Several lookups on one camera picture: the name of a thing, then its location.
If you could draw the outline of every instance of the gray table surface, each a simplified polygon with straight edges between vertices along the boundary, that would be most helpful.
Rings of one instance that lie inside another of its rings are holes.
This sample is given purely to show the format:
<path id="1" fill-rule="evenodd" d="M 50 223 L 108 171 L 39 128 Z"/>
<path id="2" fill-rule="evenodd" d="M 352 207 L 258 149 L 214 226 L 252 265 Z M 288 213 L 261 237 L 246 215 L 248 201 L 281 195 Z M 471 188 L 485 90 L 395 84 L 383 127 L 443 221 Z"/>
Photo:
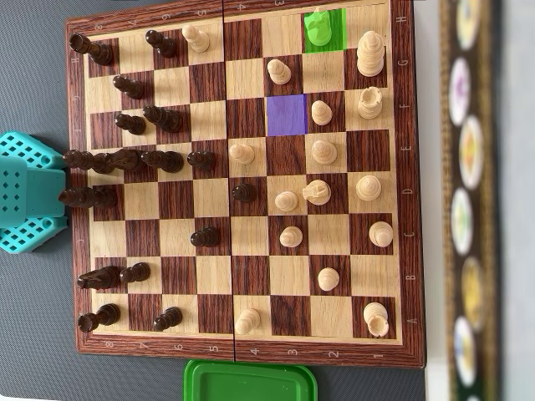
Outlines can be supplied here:
<path id="1" fill-rule="evenodd" d="M 64 20 L 150 1 L 0 0 L 0 131 L 68 149 Z M 181 400 L 186 360 L 74 349 L 71 233 L 0 252 L 0 394 L 57 400 Z M 425 399 L 424 371 L 311 367 L 319 400 Z"/>

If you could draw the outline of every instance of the teal plastic object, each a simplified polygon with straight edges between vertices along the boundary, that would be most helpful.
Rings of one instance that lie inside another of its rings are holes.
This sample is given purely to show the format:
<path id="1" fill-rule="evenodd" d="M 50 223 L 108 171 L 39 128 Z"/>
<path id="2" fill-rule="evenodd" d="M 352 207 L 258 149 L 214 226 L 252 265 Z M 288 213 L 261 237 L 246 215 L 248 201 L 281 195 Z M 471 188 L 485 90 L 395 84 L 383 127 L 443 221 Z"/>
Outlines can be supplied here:
<path id="1" fill-rule="evenodd" d="M 191 360 L 184 401 L 317 401 L 318 385 L 297 365 Z"/>
<path id="2" fill-rule="evenodd" d="M 31 252 L 65 228 L 65 216 L 27 219 L 21 226 L 0 229 L 0 248 L 9 253 Z"/>
<path id="3" fill-rule="evenodd" d="M 9 131 L 0 136 L 0 155 L 23 159 L 34 169 L 61 170 L 66 167 L 61 154 L 24 132 Z"/>
<path id="4" fill-rule="evenodd" d="M 32 169 L 23 159 L 0 156 L 0 227 L 16 227 L 31 217 L 61 217 L 58 195 L 65 189 L 62 170 Z"/>

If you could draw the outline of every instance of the dark square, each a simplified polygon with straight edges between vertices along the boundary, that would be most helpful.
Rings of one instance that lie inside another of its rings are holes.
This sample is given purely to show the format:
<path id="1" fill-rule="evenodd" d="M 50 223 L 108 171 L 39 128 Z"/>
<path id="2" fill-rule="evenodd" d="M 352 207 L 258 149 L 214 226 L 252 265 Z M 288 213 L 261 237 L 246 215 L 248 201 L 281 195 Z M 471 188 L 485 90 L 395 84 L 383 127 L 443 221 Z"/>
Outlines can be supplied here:
<path id="1" fill-rule="evenodd" d="M 310 266 L 310 295 L 351 296 L 351 262 L 348 255 L 310 255 L 308 265 Z M 318 284 L 318 274 L 326 267 L 334 269 L 340 276 L 338 286 L 331 291 L 322 290 Z"/>
<path id="2" fill-rule="evenodd" d="M 160 221 L 127 220 L 126 221 L 126 255 L 159 256 L 160 255 Z"/>
<path id="3" fill-rule="evenodd" d="M 182 35 L 181 29 L 174 29 L 172 31 L 161 31 L 162 35 L 175 39 L 176 41 L 176 55 L 173 57 L 163 57 L 154 49 L 154 69 L 175 69 L 177 67 L 187 66 L 187 41 Z"/>
<path id="4" fill-rule="evenodd" d="M 284 85 L 275 84 L 269 77 L 268 63 L 277 58 L 285 63 L 292 72 L 292 78 Z M 266 96 L 279 96 L 285 94 L 303 93 L 303 56 L 295 54 L 293 56 L 277 56 L 264 59 L 264 93 Z"/>
<path id="5" fill-rule="evenodd" d="M 202 140 L 191 142 L 192 152 L 212 152 L 216 155 L 213 170 L 204 171 L 193 167 L 193 180 L 208 180 L 211 178 L 228 177 L 228 144 L 227 140 Z"/>
<path id="6" fill-rule="evenodd" d="M 136 149 L 141 152 L 148 152 L 156 150 L 155 145 L 129 146 L 126 149 Z M 125 170 L 125 184 L 134 184 L 140 182 L 156 182 L 158 181 L 158 170 L 149 165 L 143 164 L 139 171 Z"/>
<path id="7" fill-rule="evenodd" d="M 225 96 L 225 63 L 190 65 L 190 103 L 215 102 Z"/>
<path id="8" fill-rule="evenodd" d="M 195 257 L 162 257 L 161 289 L 164 294 L 197 294 Z"/>
<path id="9" fill-rule="evenodd" d="M 130 330 L 150 332 L 155 319 L 163 313 L 161 294 L 128 294 Z"/>
<path id="10" fill-rule="evenodd" d="M 303 241 L 294 248 L 281 245 L 279 237 L 286 227 L 296 226 L 303 233 Z M 269 255 L 307 256 L 308 218 L 306 216 L 269 216 L 267 220 Z"/>
<path id="11" fill-rule="evenodd" d="M 225 23 L 225 60 L 262 57 L 262 20 Z"/>
<path id="12" fill-rule="evenodd" d="M 273 336 L 310 337 L 310 297 L 271 296 Z"/>
<path id="13" fill-rule="evenodd" d="M 95 77 L 104 77 L 106 75 L 117 75 L 119 73 L 119 39 L 113 38 L 113 39 L 106 39 L 106 40 L 99 40 L 96 43 L 103 43 L 107 44 L 111 47 L 111 52 L 113 53 L 114 57 L 111 60 L 111 63 L 108 65 L 100 65 L 97 64 L 95 61 L 89 58 L 89 77 L 95 78 Z M 81 54 L 76 54 L 75 57 L 82 58 L 83 56 Z"/>
<path id="14" fill-rule="evenodd" d="M 197 307 L 199 332 L 233 333 L 232 295 L 199 294 Z"/>
<path id="15" fill-rule="evenodd" d="M 232 189 L 239 184 L 251 184 L 257 190 L 253 202 L 240 202 L 232 197 Z M 231 216 L 267 216 L 268 215 L 268 178 L 239 177 L 230 178 L 228 182 Z"/>
<path id="16" fill-rule="evenodd" d="M 369 238 L 369 228 L 377 221 L 392 226 L 390 213 L 357 213 L 349 215 L 349 238 L 351 255 L 393 255 L 394 242 L 387 247 L 376 246 Z"/>
<path id="17" fill-rule="evenodd" d="M 333 111 L 333 118 L 326 125 L 317 125 L 312 119 L 312 104 L 322 100 Z M 320 92 L 307 94 L 308 133 L 344 132 L 345 131 L 345 101 L 344 92 Z"/>
<path id="18" fill-rule="evenodd" d="M 94 269 L 99 270 L 103 267 L 112 266 L 120 274 L 121 270 L 125 269 L 126 258 L 125 257 L 96 257 L 94 259 Z M 128 283 L 119 282 L 115 287 L 106 288 L 105 290 L 97 290 L 97 293 L 104 294 L 126 294 L 128 293 Z"/>
<path id="19" fill-rule="evenodd" d="M 95 185 L 94 190 L 110 188 L 117 195 L 117 204 L 113 207 L 93 207 L 93 221 L 118 221 L 125 219 L 125 186 L 118 185 Z"/>
<path id="20" fill-rule="evenodd" d="M 368 324 L 364 320 L 364 308 L 372 302 L 383 305 L 388 313 L 388 332 L 384 339 L 395 340 L 395 298 L 393 297 L 351 297 L 353 306 L 353 337 L 375 338 L 368 330 Z"/>
<path id="21" fill-rule="evenodd" d="M 376 88 L 387 88 L 388 79 L 386 74 L 386 52 L 385 52 L 385 66 L 383 70 L 374 77 L 365 77 L 357 69 L 357 49 L 349 48 L 344 51 L 344 82 L 345 90 L 350 89 L 366 89 L 370 86 Z"/>
<path id="22" fill-rule="evenodd" d="M 310 215 L 347 215 L 349 213 L 348 175 L 337 174 L 307 174 L 307 184 L 314 180 L 325 181 L 331 189 L 331 199 L 325 205 L 314 205 L 307 202 Z"/>
<path id="23" fill-rule="evenodd" d="M 303 35 L 301 43 L 303 45 L 303 53 L 334 52 L 347 48 L 345 9 L 328 10 L 332 36 L 324 46 L 316 46 L 308 38 L 308 31 L 304 19 L 313 13 L 315 12 L 304 13 L 301 17 L 301 32 Z"/>
<path id="24" fill-rule="evenodd" d="M 120 114 L 120 112 L 112 111 L 90 115 L 92 149 L 123 147 L 123 131 L 115 125 L 115 116 L 117 114 Z"/>
<path id="25" fill-rule="evenodd" d="M 233 295 L 269 295 L 267 256 L 233 256 L 231 263 Z"/>
<path id="26" fill-rule="evenodd" d="M 347 134 L 348 171 L 390 171 L 387 129 Z"/>
<path id="27" fill-rule="evenodd" d="M 159 126 L 156 126 L 156 143 L 158 145 L 168 145 L 168 144 L 181 144 L 183 142 L 191 142 L 190 105 L 183 104 L 182 106 L 168 106 L 168 107 L 165 107 L 165 109 L 179 111 L 182 117 L 182 126 L 178 132 L 166 132 Z"/>
<path id="28" fill-rule="evenodd" d="M 160 218 L 192 219 L 193 181 L 168 181 L 158 183 Z"/>
<path id="29" fill-rule="evenodd" d="M 152 71 L 121 74 L 121 76 L 128 79 L 135 79 L 143 84 L 143 96 L 140 99 L 132 99 L 125 92 L 120 93 L 120 102 L 123 110 L 143 109 L 147 104 L 154 104 L 154 73 Z"/>
<path id="30" fill-rule="evenodd" d="M 198 246 L 195 248 L 198 256 L 225 256 L 231 254 L 231 218 L 230 217 L 197 217 L 195 231 L 214 227 L 219 230 L 218 246 Z"/>
<path id="31" fill-rule="evenodd" d="M 306 174 L 304 135 L 266 137 L 267 175 Z"/>
<path id="32" fill-rule="evenodd" d="M 264 98 L 227 100 L 228 138 L 266 135 Z"/>

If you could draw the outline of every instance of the white pawn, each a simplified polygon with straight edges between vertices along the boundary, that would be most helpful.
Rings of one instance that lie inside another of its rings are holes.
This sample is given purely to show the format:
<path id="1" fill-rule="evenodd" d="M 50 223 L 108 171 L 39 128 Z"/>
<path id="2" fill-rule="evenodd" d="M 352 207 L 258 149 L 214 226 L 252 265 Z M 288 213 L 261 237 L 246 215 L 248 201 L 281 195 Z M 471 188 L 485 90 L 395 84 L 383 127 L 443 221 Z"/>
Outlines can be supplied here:
<path id="1" fill-rule="evenodd" d="M 317 140 L 312 145 L 312 157 L 321 165 L 330 165 L 338 156 L 336 147 L 326 140 Z"/>
<path id="2" fill-rule="evenodd" d="M 192 25 L 185 25 L 182 29 L 182 35 L 191 45 L 191 48 L 198 53 L 206 52 L 210 46 L 208 35 Z"/>
<path id="3" fill-rule="evenodd" d="M 363 119 L 374 119 L 383 109 L 383 94 L 379 88 L 370 86 L 360 94 L 358 111 Z"/>
<path id="4" fill-rule="evenodd" d="M 292 78 L 290 68 L 276 58 L 267 63 L 267 71 L 271 80 L 277 85 L 284 85 Z"/>
<path id="5" fill-rule="evenodd" d="M 240 314 L 234 328 L 240 335 L 247 334 L 260 325 L 260 314 L 254 309 L 246 309 Z"/>
<path id="6" fill-rule="evenodd" d="M 363 315 L 372 336 L 383 337 L 388 333 L 388 312 L 383 305 L 378 302 L 369 303 L 364 308 Z"/>
<path id="7" fill-rule="evenodd" d="M 325 205 L 331 199 L 331 188 L 325 181 L 314 180 L 303 188 L 303 198 L 313 205 Z"/>
<path id="8" fill-rule="evenodd" d="M 282 246 L 295 248 L 303 241 L 303 232 L 296 226 L 286 227 L 279 240 Z"/>
<path id="9" fill-rule="evenodd" d="M 368 31 L 359 40 L 357 48 L 357 69 L 365 77 L 374 77 L 385 66 L 385 45 L 383 38 L 374 31 Z"/>
<path id="10" fill-rule="evenodd" d="M 312 104 L 312 119 L 317 125 L 327 125 L 333 118 L 333 110 L 321 100 Z"/>
<path id="11" fill-rule="evenodd" d="M 363 201 L 373 201 L 381 195 L 381 181 L 373 175 L 366 175 L 357 182 L 357 196 Z"/>
<path id="12" fill-rule="evenodd" d="M 326 267 L 318 274 L 319 287 L 324 291 L 331 291 L 338 286 L 340 275 L 331 267 Z"/>
<path id="13" fill-rule="evenodd" d="M 298 207 L 298 196 L 286 190 L 275 198 L 275 206 L 281 211 L 292 211 Z"/>
<path id="14" fill-rule="evenodd" d="M 385 248 L 392 243 L 393 238 L 392 227 L 384 221 L 377 221 L 369 228 L 369 240 L 376 246 Z"/>
<path id="15" fill-rule="evenodd" d="M 228 154 L 240 165 L 248 165 L 254 160 L 254 150 L 249 145 L 233 145 Z"/>

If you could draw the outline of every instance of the chessboard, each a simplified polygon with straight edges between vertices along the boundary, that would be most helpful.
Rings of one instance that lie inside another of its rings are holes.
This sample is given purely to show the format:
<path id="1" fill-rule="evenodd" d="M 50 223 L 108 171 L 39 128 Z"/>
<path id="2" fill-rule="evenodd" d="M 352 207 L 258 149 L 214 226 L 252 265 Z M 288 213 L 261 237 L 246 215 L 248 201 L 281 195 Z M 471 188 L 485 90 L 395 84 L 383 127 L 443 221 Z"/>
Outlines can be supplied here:
<path id="1" fill-rule="evenodd" d="M 310 42 L 304 18 L 328 10 L 332 38 Z M 143 282 L 106 290 L 74 285 L 75 319 L 107 303 L 120 319 L 85 333 L 75 328 L 82 353 L 209 358 L 273 363 L 320 363 L 423 367 L 425 314 L 420 228 L 420 172 L 416 129 L 413 4 L 405 0 L 318 1 L 185 0 L 66 22 L 66 71 L 70 148 L 92 154 L 119 149 L 216 155 L 212 171 L 178 173 L 144 167 L 70 171 L 73 187 L 107 187 L 118 204 L 73 208 L 74 280 L 104 266 L 150 266 Z M 206 52 L 188 46 L 182 28 L 193 25 L 210 39 Z M 146 41 L 155 29 L 176 40 L 176 56 L 163 58 Z M 385 66 L 373 78 L 357 69 L 357 47 L 369 30 L 385 46 Z M 113 50 L 101 66 L 69 47 L 73 33 Z M 275 85 L 267 65 L 277 58 L 291 70 Z M 144 84 L 144 97 L 130 99 L 113 84 L 115 75 Z M 383 109 L 375 119 L 358 113 L 368 87 L 379 88 Z M 324 101 L 333 117 L 313 122 L 313 102 Z M 177 110 L 181 130 L 169 134 L 146 121 L 143 135 L 114 124 L 118 113 L 142 116 L 146 104 Z M 317 140 L 334 144 L 338 157 L 322 165 L 312 156 Z M 254 160 L 229 157 L 233 145 L 249 145 Z M 356 184 L 376 177 L 382 191 L 361 200 Z M 307 202 L 302 190 L 323 180 L 329 202 Z M 254 185 L 257 199 L 238 202 L 239 184 Z M 275 197 L 298 194 L 292 211 Z M 378 221 L 392 227 L 393 241 L 369 238 Z M 190 236 L 207 226 L 219 230 L 218 246 L 194 247 Z M 279 237 L 289 226 L 303 233 L 299 246 Z M 325 267 L 339 284 L 324 291 Z M 374 337 L 363 310 L 378 302 L 388 332 Z M 152 324 L 168 307 L 182 321 L 164 332 Z M 246 334 L 235 323 L 254 309 L 260 323 Z"/>

